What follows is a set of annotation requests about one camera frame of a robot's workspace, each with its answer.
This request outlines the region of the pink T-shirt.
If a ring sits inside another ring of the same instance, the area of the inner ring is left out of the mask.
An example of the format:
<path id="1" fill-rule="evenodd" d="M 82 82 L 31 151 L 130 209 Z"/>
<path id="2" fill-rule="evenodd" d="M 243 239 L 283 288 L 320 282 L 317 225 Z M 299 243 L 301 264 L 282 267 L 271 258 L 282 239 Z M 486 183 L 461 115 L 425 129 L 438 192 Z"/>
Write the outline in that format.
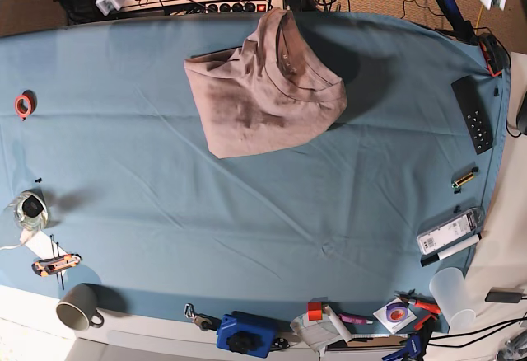
<path id="1" fill-rule="evenodd" d="M 242 46 L 186 59 L 184 70 L 218 158 L 308 143 L 347 108 L 343 79 L 305 42 L 292 12 L 278 8 Z"/>

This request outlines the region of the orange black clamp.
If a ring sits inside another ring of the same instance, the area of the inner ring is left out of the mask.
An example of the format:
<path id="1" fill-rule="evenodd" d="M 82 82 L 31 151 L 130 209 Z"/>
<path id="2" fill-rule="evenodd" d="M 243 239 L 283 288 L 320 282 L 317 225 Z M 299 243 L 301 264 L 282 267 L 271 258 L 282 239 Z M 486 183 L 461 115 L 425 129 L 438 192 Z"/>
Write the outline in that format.
<path id="1" fill-rule="evenodd" d="M 503 70 L 503 62 L 501 60 L 501 46 L 496 37 L 490 33 L 483 33 L 478 37 L 478 43 L 489 73 L 492 77 L 500 76 Z"/>

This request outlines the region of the black remote control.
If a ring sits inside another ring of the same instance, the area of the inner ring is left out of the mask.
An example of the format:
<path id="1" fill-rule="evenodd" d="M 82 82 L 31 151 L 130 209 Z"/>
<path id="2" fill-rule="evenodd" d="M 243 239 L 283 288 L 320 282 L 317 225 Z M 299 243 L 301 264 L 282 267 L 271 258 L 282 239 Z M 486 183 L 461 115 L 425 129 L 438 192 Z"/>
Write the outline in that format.
<path id="1" fill-rule="evenodd" d="M 483 154 L 492 148 L 493 135 L 477 84 L 473 77 L 465 76 L 454 81 L 451 88 L 464 117 L 474 151 L 477 155 Z"/>

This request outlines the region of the red tape roll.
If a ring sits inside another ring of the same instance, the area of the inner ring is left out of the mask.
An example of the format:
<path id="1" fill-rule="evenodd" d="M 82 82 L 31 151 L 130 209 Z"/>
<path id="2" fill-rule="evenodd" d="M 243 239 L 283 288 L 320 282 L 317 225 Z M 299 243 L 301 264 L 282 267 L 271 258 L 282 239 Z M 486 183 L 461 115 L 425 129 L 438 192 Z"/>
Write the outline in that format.
<path id="1" fill-rule="evenodd" d="M 25 121 L 34 113 L 36 106 L 37 100 L 35 93 L 30 90 L 22 92 L 16 97 L 14 102 L 15 112 L 22 121 Z"/>

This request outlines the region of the white power strip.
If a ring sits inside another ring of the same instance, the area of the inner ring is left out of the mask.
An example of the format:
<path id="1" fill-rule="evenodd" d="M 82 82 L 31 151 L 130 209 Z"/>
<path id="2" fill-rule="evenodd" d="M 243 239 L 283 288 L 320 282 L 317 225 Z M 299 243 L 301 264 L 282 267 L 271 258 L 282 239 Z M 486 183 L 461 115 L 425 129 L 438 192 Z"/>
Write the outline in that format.
<path id="1" fill-rule="evenodd" d="M 274 7 L 283 9 L 282 0 L 249 0 L 249 1 L 226 1 L 226 2 L 198 2 L 190 3 L 177 9 L 181 14 L 213 14 L 230 12 L 268 12 Z"/>

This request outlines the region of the clear tape roll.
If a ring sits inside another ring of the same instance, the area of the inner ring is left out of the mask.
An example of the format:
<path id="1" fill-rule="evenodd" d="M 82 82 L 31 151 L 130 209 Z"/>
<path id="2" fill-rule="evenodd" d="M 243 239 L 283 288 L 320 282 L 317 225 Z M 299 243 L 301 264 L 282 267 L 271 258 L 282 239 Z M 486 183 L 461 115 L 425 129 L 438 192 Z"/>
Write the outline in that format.
<path id="1" fill-rule="evenodd" d="M 15 224 L 30 232 L 44 230 L 49 221 L 46 203 L 33 191 L 21 192 L 8 206 Z"/>

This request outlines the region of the black white marker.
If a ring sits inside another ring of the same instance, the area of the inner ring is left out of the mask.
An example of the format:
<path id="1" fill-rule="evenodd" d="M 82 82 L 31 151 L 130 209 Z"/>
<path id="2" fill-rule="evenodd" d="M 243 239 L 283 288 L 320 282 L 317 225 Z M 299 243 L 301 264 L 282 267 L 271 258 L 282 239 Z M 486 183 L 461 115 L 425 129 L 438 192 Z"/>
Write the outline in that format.
<path id="1" fill-rule="evenodd" d="M 462 250 L 477 244 L 481 239 L 482 235 L 480 233 L 476 233 L 473 236 L 454 244 L 453 246 L 445 248 L 443 251 L 439 251 L 435 254 L 426 256 L 421 259 L 421 267 L 434 264 L 440 260 L 444 260 L 447 257 L 457 254 L 458 252 L 461 252 Z"/>

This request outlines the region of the blue table cloth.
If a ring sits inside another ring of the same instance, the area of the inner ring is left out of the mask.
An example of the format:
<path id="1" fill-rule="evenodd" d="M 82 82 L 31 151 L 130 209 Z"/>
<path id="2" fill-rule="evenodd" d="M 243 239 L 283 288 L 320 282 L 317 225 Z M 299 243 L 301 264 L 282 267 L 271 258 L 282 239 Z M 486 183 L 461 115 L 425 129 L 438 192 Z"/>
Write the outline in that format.
<path id="1" fill-rule="evenodd" d="M 427 293 L 417 235 L 487 207 L 511 76 L 479 48 L 389 16 L 298 12 L 348 106 L 310 143 L 254 157 L 209 151 L 187 58 L 240 46 L 255 14 L 104 22 L 1 40 L 1 202 L 41 188 L 50 231 L 82 257 L 66 285 L 106 309 L 180 321 L 183 307 L 289 322 L 313 298 L 367 314 Z M 471 76 L 493 145 L 474 151 L 451 84 Z M 35 93 L 22 121 L 14 102 Z M 470 182 L 451 182 L 478 167 Z"/>

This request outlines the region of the translucent plastic cup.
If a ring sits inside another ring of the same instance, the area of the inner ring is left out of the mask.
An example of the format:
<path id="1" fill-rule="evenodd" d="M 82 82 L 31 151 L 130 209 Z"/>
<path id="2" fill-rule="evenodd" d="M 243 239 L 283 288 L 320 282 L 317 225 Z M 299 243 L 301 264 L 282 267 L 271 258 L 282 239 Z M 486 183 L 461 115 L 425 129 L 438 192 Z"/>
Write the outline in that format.
<path id="1" fill-rule="evenodd" d="M 429 290 L 450 329 L 466 330 L 473 325 L 476 312 L 461 270 L 449 267 L 438 271 Z"/>

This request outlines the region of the black power adapter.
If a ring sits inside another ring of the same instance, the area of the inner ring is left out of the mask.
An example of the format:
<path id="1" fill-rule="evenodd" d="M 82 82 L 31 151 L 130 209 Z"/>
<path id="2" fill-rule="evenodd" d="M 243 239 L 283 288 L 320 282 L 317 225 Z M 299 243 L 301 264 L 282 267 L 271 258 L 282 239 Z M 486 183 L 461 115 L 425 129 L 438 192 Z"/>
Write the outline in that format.
<path id="1" fill-rule="evenodd" d="M 485 297 L 485 302 L 517 304 L 525 299 L 524 292 L 519 289 L 491 288 Z"/>

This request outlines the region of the grey ceramic mug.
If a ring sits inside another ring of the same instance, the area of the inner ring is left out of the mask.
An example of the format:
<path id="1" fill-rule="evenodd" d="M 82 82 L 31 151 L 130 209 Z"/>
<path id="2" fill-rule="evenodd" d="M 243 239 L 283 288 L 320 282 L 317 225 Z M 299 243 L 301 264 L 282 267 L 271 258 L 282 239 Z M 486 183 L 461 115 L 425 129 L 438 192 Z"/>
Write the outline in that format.
<path id="1" fill-rule="evenodd" d="M 74 331 L 101 328 L 105 319 L 97 310 L 97 296 L 87 284 L 73 287 L 55 307 L 58 319 Z"/>

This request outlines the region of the pink pen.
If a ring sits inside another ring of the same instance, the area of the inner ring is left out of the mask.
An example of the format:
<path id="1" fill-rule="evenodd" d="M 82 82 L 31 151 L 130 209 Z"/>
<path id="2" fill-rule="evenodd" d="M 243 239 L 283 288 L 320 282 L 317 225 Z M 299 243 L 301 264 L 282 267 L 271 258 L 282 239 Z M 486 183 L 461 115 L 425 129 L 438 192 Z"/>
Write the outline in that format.
<path id="1" fill-rule="evenodd" d="M 372 325 L 374 323 L 373 320 L 370 320 L 363 316 L 355 316 L 355 315 L 346 314 L 346 313 L 339 313 L 338 317 L 342 322 L 347 323 L 347 324 Z"/>

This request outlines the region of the blue bar clamp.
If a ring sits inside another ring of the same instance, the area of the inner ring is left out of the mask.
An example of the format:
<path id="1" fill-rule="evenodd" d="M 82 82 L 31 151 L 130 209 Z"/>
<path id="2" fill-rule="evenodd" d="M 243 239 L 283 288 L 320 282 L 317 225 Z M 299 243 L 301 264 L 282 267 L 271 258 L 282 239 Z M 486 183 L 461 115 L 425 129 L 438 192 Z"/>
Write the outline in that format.
<path id="1" fill-rule="evenodd" d="M 437 316 L 429 315 L 417 325 L 418 331 L 412 333 L 405 341 L 403 348 L 381 358 L 382 361 L 417 360 L 423 361 L 426 349 L 436 327 Z"/>

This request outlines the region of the white paper tube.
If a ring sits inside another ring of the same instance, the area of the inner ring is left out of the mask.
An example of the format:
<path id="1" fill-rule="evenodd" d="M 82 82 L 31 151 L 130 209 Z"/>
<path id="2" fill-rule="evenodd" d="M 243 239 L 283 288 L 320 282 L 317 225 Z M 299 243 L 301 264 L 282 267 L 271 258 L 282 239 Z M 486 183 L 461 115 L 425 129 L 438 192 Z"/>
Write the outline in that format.
<path id="1" fill-rule="evenodd" d="M 344 323 L 340 320 L 340 318 L 338 317 L 338 314 L 331 308 L 329 304 L 323 305 L 323 311 L 328 316 L 334 328 L 341 335 L 342 339 L 345 342 L 349 342 L 352 339 L 352 334 L 350 333 L 348 328 L 344 325 Z"/>

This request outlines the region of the red handled pliers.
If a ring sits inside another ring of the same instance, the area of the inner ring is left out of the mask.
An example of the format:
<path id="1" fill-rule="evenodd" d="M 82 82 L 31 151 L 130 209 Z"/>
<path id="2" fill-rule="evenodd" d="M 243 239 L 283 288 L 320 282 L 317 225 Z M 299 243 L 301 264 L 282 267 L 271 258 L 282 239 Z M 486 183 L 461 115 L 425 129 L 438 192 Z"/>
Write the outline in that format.
<path id="1" fill-rule="evenodd" d="M 440 315 L 441 309 L 435 302 L 431 302 L 428 300 L 424 300 L 421 298 L 416 298 L 413 295 L 410 295 L 408 293 L 396 293 L 397 297 L 400 298 L 403 302 L 415 306 L 418 308 L 421 308 L 423 310 L 426 310 L 432 314 Z"/>

